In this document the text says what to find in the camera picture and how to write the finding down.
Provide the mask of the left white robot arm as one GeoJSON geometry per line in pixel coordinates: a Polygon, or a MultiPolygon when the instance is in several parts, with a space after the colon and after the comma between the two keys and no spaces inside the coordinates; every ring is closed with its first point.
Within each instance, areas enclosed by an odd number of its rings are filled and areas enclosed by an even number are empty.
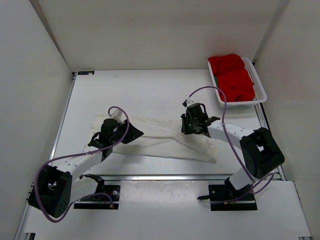
{"type": "Polygon", "coordinates": [[[88,143],[94,150],[61,156],[59,164],[51,159],[38,169],[28,204],[42,211],[50,222],[58,223],[78,199],[107,197],[102,178],[86,172],[102,163],[116,145],[128,144],[143,134],[127,119],[105,119],[88,143]]]}

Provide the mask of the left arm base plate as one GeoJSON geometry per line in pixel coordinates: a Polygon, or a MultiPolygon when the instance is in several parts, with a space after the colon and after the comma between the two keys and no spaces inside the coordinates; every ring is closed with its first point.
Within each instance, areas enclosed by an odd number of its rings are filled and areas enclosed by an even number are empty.
{"type": "Polygon", "coordinates": [[[73,204],[77,210],[118,210],[121,195],[121,183],[119,181],[106,181],[103,193],[106,195],[96,195],[81,199],[73,204]]]}

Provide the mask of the white t shirt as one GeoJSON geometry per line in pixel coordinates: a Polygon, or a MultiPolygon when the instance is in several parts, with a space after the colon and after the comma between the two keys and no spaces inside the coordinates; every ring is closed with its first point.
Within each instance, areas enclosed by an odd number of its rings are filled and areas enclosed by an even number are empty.
{"type": "Polygon", "coordinates": [[[130,125],[143,132],[137,140],[118,144],[113,152],[125,155],[216,163],[216,141],[205,135],[181,132],[182,122],[161,117],[130,116],[130,125]]]}

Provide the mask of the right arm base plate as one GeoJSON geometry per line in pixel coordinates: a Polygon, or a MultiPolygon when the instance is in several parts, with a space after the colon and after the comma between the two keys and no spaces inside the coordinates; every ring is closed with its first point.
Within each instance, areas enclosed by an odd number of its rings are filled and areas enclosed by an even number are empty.
{"type": "Polygon", "coordinates": [[[199,196],[197,200],[209,200],[212,212],[258,210],[256,198],[251,193],[249,186],[232,191],[226,185],[210,184],[208,190],[209,194],[199,196]]]}

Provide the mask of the red t shirt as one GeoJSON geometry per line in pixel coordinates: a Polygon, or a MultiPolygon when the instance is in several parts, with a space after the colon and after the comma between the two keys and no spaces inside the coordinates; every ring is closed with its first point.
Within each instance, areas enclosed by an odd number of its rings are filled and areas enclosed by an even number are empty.
{"type": "Polygon", "coordinates": [[[208,58],[212,72],[218,77],[219,96],[222,101],[252,101],[255,97],[253,82],[244,68],[245,64],[237,54],[212,56],[208,58]]]}

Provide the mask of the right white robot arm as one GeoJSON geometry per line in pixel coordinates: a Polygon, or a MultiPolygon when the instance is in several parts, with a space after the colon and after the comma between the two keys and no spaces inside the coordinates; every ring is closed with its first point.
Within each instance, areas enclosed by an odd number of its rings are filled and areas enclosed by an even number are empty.
{"type": "Polygon", "coordinates": [[[224,118],[209,117],[203,103],[182,104],[186,112],[181,115],[181,132],[185,135],[204,135],[240,149],[241,168],[227,178],[220,190],[198,197],[199,200],[231,201],[254,193],[254,187],[265,179],[271,180],[274,170],[285,162],[285,157],[271,132],[265,128],[247,129],[226,123],[224,118]]]}

